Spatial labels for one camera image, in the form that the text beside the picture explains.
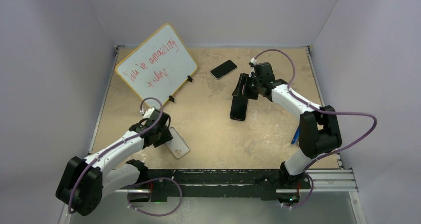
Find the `black phone case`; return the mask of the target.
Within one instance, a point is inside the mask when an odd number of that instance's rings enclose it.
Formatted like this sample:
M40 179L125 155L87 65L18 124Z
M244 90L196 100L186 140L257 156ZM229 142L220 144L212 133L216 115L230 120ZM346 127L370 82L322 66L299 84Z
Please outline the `black phone case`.
M245 121L247 114L248 99L242 96L234 96L232 98L230 119L237 121Z

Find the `white phone case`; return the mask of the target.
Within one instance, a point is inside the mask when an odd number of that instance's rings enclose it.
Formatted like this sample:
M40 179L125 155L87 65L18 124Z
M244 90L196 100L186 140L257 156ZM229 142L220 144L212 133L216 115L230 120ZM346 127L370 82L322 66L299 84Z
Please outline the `white phone case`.
M172 139L165 144L176 159L184 157L191 149L174 127L169 128Z

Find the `black phone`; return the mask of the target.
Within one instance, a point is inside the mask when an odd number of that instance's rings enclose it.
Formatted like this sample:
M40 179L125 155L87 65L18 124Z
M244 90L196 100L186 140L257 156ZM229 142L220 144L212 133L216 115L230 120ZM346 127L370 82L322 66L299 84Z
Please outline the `black phone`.
M218 65L217 67L213 68L210 73L212 74L212 76L219 80L222 79L223 77L225 77L226 75L228 75L229 73L231 73L232 71L234 71L235 69L237 69L238 66L236 63L234 63L232 60L227 60L225 62L223 62L222 64Z

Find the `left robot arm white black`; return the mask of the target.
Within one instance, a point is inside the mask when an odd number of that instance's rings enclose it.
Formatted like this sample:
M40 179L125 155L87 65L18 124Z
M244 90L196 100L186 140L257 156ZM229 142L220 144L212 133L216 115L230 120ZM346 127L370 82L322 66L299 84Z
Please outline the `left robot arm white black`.
M69 214L86 216L103 197L120 188L145 187L151 182L148 168L141 161L127 158L146 147L171 141L170 124L169 114L148 109L139 122L106 148L85 158L71 158L56 189L56 198L67 205Z

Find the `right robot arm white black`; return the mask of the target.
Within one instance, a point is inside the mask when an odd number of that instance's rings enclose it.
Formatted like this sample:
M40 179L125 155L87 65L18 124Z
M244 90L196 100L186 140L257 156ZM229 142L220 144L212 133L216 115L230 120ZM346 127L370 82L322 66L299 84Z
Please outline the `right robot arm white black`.
M299 120L299 148L280 165L279 182L290 188L311 162L342 144L338 120L333 107L313 104L283 79L275 79L270 63L250 63L250 67L250 73L241 73L233 97L256 100L262 96Z

